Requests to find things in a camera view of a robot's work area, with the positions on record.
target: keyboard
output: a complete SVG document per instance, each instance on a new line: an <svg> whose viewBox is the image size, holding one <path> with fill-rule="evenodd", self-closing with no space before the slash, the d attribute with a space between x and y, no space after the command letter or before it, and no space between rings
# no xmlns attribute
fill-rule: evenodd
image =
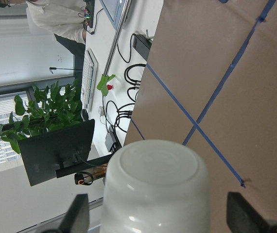
<svg viewBox="0 0 277 233"><path fill-rule="evenodd" d="M82 107L88 113L92 109L93 93L96 82L96 75L98 71L98 61L90 48L85 51L85 60L82 73L82 86L81 86L81 102Z"/></svg>

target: black monitor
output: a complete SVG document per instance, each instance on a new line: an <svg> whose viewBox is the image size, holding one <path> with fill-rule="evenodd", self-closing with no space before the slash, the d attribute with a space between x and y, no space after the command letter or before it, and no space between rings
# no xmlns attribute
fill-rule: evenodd
<svg viewBox="0 0 277 233"><path fill-rule="evenodd" d="M64 175L82 171L91 150L95 121L86 122L19 140L18 145L30 185L56 177L56 170Z"/></svg>

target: blue painter's tape line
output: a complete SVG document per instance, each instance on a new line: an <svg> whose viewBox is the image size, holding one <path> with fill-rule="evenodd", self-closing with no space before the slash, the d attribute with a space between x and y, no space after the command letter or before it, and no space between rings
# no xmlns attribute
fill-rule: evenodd
<svg viewBox="0 0 277 233"><path fill-rule="evenodd" d="M141 133L141 131L139 130L138 126L136 125L136 123L134 122L134 120L131 119L131 122L133 123L134 127L136 128L136 130L138 131L138 133L140 134L141 138L143 140L145 140L145 137L143 136L143 134Z"/></svg>
<svg viewBox="0 0 277 233"><path fill-rule="evenodd" d="M260 17L259 17L259 21L260 23L263 22L266 19L266 16L268 14L268 12L271 10L271 8L273 7L273 5L275 4L276 0L269 0L265 6L265 8L263 9Z"/></svg>
<svg viewBox="0 0 277 233"><path fill-rule="evenodd" d="M228 69L227 69L226 73L224 74L223 78L221 79L220 83L218 84L218 86L214 90L211 98L209 99L209 101L205 105L204 109L202 110L201 114L199 115L198 119L196 120L196 122L198 124L202 121L202 119L206 115L208 109L213 104L215 98L217 97L217 95L222 90L222 88L223 88L225 82L227 81L228 77L230 76L230 74L232 73L234 68L236 67L237 63L240 61L240 59L241 59L242 55L244 54L244 52L246 50L246 47L247 47L247 45L248 45L255 29L256 29L256 26L258 25L258 23L263 22L263 20L265 19L265 17L267 16L268 12L270 11L270 9L272 8L272 6L274 5L275 2L276 2L276 0L269 0L267 2L267 4L266 4L265 8L263 9L260 17L256 20L256 22L255 22L253 28L251 29L249 35L245 39L244 43L242 44L241 48L239 49L237 55L232 60L230 66L228 67ZM193 135L194 132L195 132L195 127L192 127L189 134L185 138L185 140L183 142L183 145L186 145L188 143L188 141L190 140L190 138L191 138L191 136Z"/></svg>
<svg viewBox="0 0 277 233"><path fill-rule="evenodd" d="M164 84L164 82L159 78L159 76L155 73L155 71L150 67L147 63L146 67L149 68L154 77L158 80L158 82L162 85L162 87L166 90L166 92L170 95L173 101L177 104L177 106L182 110L182 112L187 116L187 118L191 121L194 127L199 131L202 137L207 141L207 143L212 147L212 149L217 153L217 155L221 158L221 160L225 163L225 165L229 168L229 170L233 173L233 175L240 182L240 185L245 188L244 182L236 170L230 165L228 160L222 155L222 153L216 148L216 146L212 143L212 141L208 138L208 136L203 132L197 122L192 118L192 116L186 111L186 109L182 106L182 104L177 100L177 98L173 95L173 93L168 89L168 87Z"/></svg>

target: black adapter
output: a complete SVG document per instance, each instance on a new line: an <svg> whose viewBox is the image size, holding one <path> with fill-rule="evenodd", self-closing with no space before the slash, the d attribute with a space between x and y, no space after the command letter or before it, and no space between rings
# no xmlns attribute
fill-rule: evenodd
<svg viewBox="0 0 277 233"><path fill-rule="evenodd" d="M133 48L147 61L152 42L142 34L134 34Z"/></svg>

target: white shirt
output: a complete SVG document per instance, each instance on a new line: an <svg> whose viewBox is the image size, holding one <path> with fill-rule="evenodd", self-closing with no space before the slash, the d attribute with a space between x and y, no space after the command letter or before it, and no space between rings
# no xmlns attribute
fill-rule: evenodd
<svg viewBox="0 0 277 233"><path fill-rule="evenodd" d="M26 1L33 22L61 37L85 43L82 37L83 17L86 3L82 0Z"/></svg>

